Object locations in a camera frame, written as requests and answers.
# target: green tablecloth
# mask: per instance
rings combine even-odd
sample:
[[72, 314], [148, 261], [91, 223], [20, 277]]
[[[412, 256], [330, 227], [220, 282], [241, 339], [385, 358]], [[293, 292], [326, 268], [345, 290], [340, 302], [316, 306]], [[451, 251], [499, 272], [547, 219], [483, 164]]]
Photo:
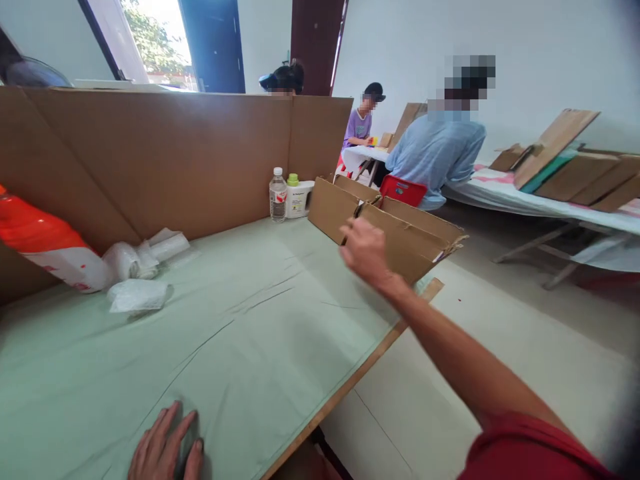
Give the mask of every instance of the green tablecloth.
[[204, 479], [260, 478], [396, 322], [306, 219], [193, 244], [140, 319], [64, 285], [0, 311], [0, 477], [126, 478], [180, 399], [199, 411]]

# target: plastic bottle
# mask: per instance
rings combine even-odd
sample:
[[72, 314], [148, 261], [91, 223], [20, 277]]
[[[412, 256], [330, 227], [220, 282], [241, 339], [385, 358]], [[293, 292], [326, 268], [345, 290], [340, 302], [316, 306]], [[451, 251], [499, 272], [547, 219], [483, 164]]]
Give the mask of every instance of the plastic bottle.
[[271, 203], [271, 220], [282, 223], [285, 220], [285, 202], [287, 201], [287, 184], [282, 178], [282, 168], [273, 169], [273, 178], [269, 182], [269, 200]]
[[299, 181], [296, 173], [290, 173], [287, 179], [287, 212], [288, 219], [306, 217], [309, 214], [310, 193], [315, 182]]
[[101, 290], [109, 271], [69, 224], [7, 193], [0, 185], [0, 239], [82, 293]]

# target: bottle cap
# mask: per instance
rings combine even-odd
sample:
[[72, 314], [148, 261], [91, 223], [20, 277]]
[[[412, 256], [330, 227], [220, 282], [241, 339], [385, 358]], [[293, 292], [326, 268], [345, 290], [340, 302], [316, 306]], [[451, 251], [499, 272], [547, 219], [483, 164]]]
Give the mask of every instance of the bottle cap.
[[295, 187], [299, 183], [300, 182], [298, 182], [298, 174], [297, 173], [290, 173], [289, 174], [289, 178], [287, 179], [287, 185], [290, 186], [290, 187]]

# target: floor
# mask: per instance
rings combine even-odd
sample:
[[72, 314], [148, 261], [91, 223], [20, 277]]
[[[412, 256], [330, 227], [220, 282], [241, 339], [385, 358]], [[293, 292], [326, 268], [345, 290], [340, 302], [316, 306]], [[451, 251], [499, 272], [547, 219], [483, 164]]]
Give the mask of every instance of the floor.
[[[628, 392], [638, 390], [638, 289], [595, 294], [569, 280], [546, 291], [545, 268], [561, 267], [552, 263], [559, 260], [539, 252], [491, 262], [540, 235], [544, 221], [454, 202], [439, 215], [470, 238], [433, 270], [445, 284], [434, 306], [508, 364], [610, 465]], [[577, 276], [606, 273], [581, 267]], [[480, 432], [410, 331], [322, 429], [355, 480], [454, 479]]]

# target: red shirt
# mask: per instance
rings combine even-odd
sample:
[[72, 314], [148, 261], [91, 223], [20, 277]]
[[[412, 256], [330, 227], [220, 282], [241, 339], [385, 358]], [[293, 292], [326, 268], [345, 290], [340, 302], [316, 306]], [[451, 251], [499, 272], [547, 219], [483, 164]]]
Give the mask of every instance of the red shirt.
[[526, 415], [504, 415], [480, 435], [458, 480], [617, 479], [576, 440]]

